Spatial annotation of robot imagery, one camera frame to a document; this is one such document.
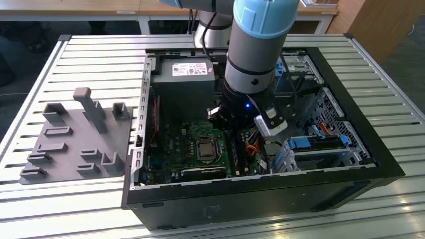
floor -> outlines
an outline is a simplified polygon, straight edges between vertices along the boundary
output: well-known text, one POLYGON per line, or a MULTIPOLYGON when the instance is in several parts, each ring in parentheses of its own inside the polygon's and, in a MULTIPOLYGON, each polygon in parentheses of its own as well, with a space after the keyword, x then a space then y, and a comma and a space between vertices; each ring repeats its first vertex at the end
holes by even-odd
MULTIPOLYGON (((89 25, 86 22, 52 22, 48 25, 46 38, 52 46, 61 34, 88 35, 89 25)), ((136 22, 108 22, 105 31, 110 35, 140 34, 136 22)), ((49 56, 45 53, 29 53, 18 41, 9 41, 0 37, 0 53, 6 59, 16 73, 16 80, 0 87, 0 141, 13 121, 25 93, 44 67, 49 56)), ((382 68, 410 97, 418 108, 425 112, 425 16, 415 24, 414 32, 406 36, 391 55, 382 63, 382 68)))

slotted metal tabletop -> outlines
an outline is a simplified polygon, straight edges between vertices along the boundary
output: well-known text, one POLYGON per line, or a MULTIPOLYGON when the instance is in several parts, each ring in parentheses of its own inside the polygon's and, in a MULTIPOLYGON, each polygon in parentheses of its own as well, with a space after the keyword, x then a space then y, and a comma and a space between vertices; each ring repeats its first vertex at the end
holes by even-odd
POLYGON ((68 109, 80 108, 72 92, 76 87, 89 87, 101 106, 125 102, 137 115, 144 49, 193 47, 192 38, 178 35, 73 36, 57 43, 0 145, 0 238, 423 236, 422 113, 355 40, 342 35, 289 35, 285 46, 320 48, 406 173, 402 179, 334 210, 152 232, 132 211, 120 209, 124 177, 20 185, 18 174, 45 120, 40 113, 45 104, 61 102, 68 109))

black cable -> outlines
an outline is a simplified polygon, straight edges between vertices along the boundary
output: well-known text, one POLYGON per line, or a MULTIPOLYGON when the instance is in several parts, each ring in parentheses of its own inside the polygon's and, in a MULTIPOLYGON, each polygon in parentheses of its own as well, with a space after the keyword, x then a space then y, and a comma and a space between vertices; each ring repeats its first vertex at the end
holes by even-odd
POLYGON ((248 144, 250 144, 249 142, 250 142, 250 140, 252 139, 254 139, 256 137, 254 137, 254 135, 258 133, 258 130, 256 129, 256 131, 254 132, 252 132, 252 134, 250 134, 250 136, 249 136, 249 138, 248 138, 248 144))
POLYGON ((186 30, 186 34, 189 34, 190 32, 190 22, 193 20, 193 12, 192 9, 189 9, 189 20, 188 20, 188 30, 186 30))
POLYGON ((194 22, 196 22, 197 16, 198 16, 198 10, 194 12, 194 17, 192 19, 190 34, 192 34, 193 30, 194 30, 194 22))
POLYGON ((297 95, 297 89, 294 88, 293 82, 292 82, 292 78, 290 78, 290 72, 289 72, 289 68, 284 59, 284 55, 280 53, 280 60, 281 60, 281 64, 284 65, 285 68, 285 72, 286 72, 286 78, 290 84, 290 88, 293 91, 293 108, 297 108, 297 102, 298 102, 298 95, 297 95))
POLYGON ((281 147, 281 143, 277 141, 273 141, 272 144, 277 144, 281 147))
POLYGON ((269 169, 270 169, 270 161, 268 159, 268 155, 265 152, 265 148, 264 148, 265 142, 264 142, 264 138, 260 137, 258 139, 258 146, 260 146, 260 156, 261 156, 261 160, 265 162, 266 164, 266 169, 265 169, 265 173, 264 174, 269 174, 269 169))
POLYGON ((206 48, 205 48, 205 34, 206 34, 206 31, 208 31, 208 29, 209 29, 209 27, 212 25, 212 22, 213 22, 213 19, 214 19, 216 16, 217 16, 217 13, 213 14, 213 16, 212 16, 212 18, 210 18, 210 20, 209 20, 209 22, 206 24, 206 27, 204 29, 202 36, 201 36, 202 50, 204 50, 204 54, 208 57, 209 61, 213 61, 213 58, 212 58, 212 56, 208 53, 206 48))
POLYGON ((272 157, 276 157, 276 155, 277 155, 277 154, 270 154, 270 155, 268 154, 268 155, 266 155, 266 156, 268 156, 266 160, 268 160, 269 162, 272 162, 272 165, 274 164, 276 158, 274 158, 273 160, 270 160, 270 158, 272 158, 272 157))

metal frame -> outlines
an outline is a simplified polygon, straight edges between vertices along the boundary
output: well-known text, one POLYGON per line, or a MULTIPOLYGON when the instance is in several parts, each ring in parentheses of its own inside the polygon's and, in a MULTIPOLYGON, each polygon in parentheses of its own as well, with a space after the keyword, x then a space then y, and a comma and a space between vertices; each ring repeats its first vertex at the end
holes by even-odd
MULTIPOLYGON (((166 37, 73 36, 69 42, 61 43, 68 44, 66 50, 60 54, 61 57, 57 52, 60 47, 53 52, 60 59, 56 60, 56 57, 52 56, 52 61, 61 62, 61 65, 54 63, 45 66, 49 69, 48 72, 61 72, 61 76, 56 74, 50 81, 44 80, 44 76, 40 76, 42 78, 40 90, 33 88, 36 97, 60 100, 62 99, 60 96, 66 94, 64 89, 74 85, 92 85, 98 89, 93 90, 93 94, 97 91, 97 97, 105 104, 109 102, 108 97, 112 92, 122 97, 122 101, 129 106, 136 107, 138 99, 130 97, 140 94, 140 89, 133 90, 133 88, 138 87, 141 81, 142 64, 140 62, 144 61, 144 48, 169 48, 170 46, 192 48, 190 40, 190 36, 174 35, 166 37), (86 50, 88 45, 73 41, 74 39, 82 39, 85 44, 93 48, 86 50), (121 62, 124 59, 125 63, 100 65, 105 64, 105 61, 118 60, 121 62), (105 84, 101 80, 108 80, 108 88, 113 87, 114 90, 102 90, 105 84), (52 95, 52 93, 42 92, 41 88, 49 91, 61 90, 61 92, 52 95)), ((369 123, 401 164, 406 173, 405 178, 386 187, 370 190, 353 202, 330 211, 150 232, 140 224, 132 211, 118 209, 124 187, 122 177, 21 186, 13 180, 20 172, 18 165, 25 163, 25 152, 17 152, 5 156, 0 166, 0 231, 2 237, 269 239, 278 237, 337 238, 345 235, 345 238, 357 239, 422 236, 425 231, 425 126, 418 123, 423 121, 423 118, 411 113, 414 109, 410 105, 385 103, 390 99, 399 99, 399 101, 403 99, 398 96, 395 88, 377 74, 373 64, 362 56, 367 55, 366 52, 342 35, 288 35, 285 47, 309 46, 320 47, 369 123)), ((40 103, 34 101, 33 103, 25 101, 24 106, 37 110, 36 106, 40 103)), ((30 138, 25 137, 38 134, 40 129, 37 125, 26 125, 26 122, 42 121, 32 111, 17 115, 13 121, 14 127, 18 128, 17 133, 12 130, 8 132, 8 138, 17 139, 13 140, 13 144, 2 142, 1 147, 10 145, 9 147, 21 148, 21 144, 30 145, 28 141, 30 138)))
POLYGON ((16 136, 17 131, 18 131, 18 126, 22 123, 24 117, 29 111, 30 103, 33 102, 33 100, 36 98, 36 93, 40 90, 44 79, 52 74, 52 67, 54 67, 65 47, 66 47, 66 42, 58 41, 56 43, 54 48, 52 50, 52 54, 50 54, 49 58, 46 59, 45 65, 41 69, 40 75, 33 83, 33 86, 32 86, 32 89, 28 93, 25 101, 20 107, 17 114, 16 114, 12 125, 8 128, 6 134, 5 134, 2 141, 1 141, 1 144, 0 144, 0 168, 2 168, 2 166, 4 166, 1 164, 1 159, 6 153, 6 150, 8 150, 9 146, 13 145, 13 143, 16 143, 14 136, 16 136))
POLYGON ((355 39, 349 39, 349 42, 354 45, 354 47, 358 49, 358 53, 362 55, 367 63, 374 67, 377 74, 382 78, 382 80, 386 82, 386 84, 393 88, 393 90, 397 92, 397 95, 402 98, 402 101, 405 105, 411 107, 413 109, 413 114, 415 117, 421 120, 421 124, 425 125, 425 114, 423 112, 418 109, 415 104, 411 102, 406 94, 402 92, 389 75, 385 73, 383 69, 379 67, 378 63, 374 61, 371 56, 367 54, 366 50, 363 47, 359 45, 358 41, 355 39))
MULTIPOLYGON (((314 34, 325 34, 334 14, 316 16, 297 16, 296 21, 318 21, 314 34)), ((142 35, 150 35, 149 21, 186 21, 185 15, 141 15, 137 17, 142 35)))

motherboard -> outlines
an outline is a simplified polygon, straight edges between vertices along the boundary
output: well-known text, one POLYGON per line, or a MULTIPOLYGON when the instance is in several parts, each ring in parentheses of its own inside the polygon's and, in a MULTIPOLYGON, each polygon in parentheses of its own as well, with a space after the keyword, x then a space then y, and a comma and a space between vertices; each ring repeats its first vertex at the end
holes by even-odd
POLYGON ((208 121, 168 124, 162 135, 161 146, 149 154, 148 184, 230 175, 224 133, 208 121))

